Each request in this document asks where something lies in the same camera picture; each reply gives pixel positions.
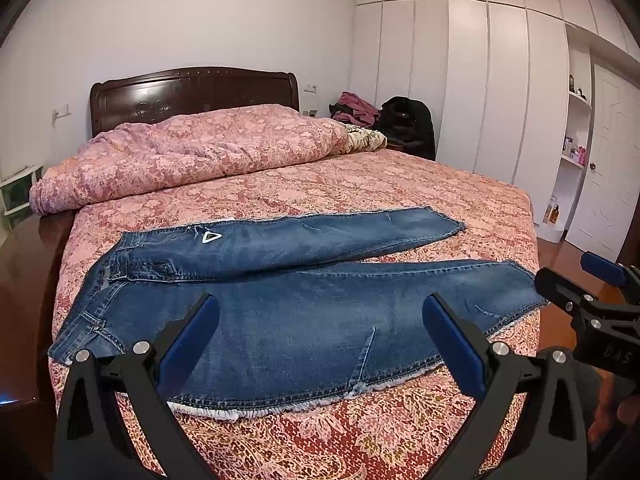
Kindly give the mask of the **person's right hand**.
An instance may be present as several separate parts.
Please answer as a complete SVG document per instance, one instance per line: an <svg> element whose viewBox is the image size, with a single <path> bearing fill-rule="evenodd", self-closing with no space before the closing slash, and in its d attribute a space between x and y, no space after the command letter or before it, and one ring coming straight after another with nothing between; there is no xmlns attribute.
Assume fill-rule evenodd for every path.
<svg viewBox="0 0 640 480"><path fill-rule="evenodd" d="M639 397L616 396L616 377L610 375L602 380L598 405L594 411L594 419L588 430L588 441L592 446L598 445L612 430L616 422L632 427L639 417Z"/></svg>

